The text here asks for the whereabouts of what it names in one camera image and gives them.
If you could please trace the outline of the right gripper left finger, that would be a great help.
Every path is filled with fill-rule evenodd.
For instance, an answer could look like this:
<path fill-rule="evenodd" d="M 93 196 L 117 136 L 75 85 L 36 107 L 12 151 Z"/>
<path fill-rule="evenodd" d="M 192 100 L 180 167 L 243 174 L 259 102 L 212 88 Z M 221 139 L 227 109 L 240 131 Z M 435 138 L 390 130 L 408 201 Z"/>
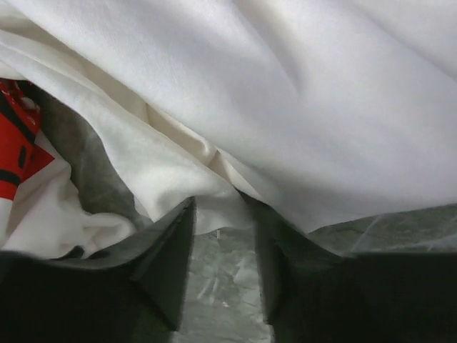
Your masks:
<path fill-rule="evenodd" d="M 179 330 L 193 245 L 186 199 L 86 259 L 1 253 L 3 342 L 169 342 Z"/>

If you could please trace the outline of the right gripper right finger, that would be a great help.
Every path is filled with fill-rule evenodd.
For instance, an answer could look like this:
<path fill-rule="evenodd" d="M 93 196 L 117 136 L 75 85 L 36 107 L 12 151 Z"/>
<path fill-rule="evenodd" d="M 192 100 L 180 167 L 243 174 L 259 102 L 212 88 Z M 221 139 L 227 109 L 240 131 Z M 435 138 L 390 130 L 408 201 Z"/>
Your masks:
<path fill-rule="evenodd" d="M 275 342 L 454 342 L 456 254 L 339 256 L 270 206 L 243 196 Z"/>

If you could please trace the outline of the white Coca-Cola t-shirt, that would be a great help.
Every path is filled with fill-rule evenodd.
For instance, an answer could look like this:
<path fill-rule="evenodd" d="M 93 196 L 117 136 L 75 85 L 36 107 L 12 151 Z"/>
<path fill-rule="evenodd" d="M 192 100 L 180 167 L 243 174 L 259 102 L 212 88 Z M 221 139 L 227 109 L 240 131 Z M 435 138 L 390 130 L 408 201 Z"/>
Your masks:
<path fill-rule="evenodd" d="M 3 1 L 1 248 L 51 259 L 120 242 L 87 214 L 29 81 L 75 111 L 152 220 L 195 197 L 196 230 L 245 228 L 241 192 L 302 232 L 456 202 L 454 1 Z"/>

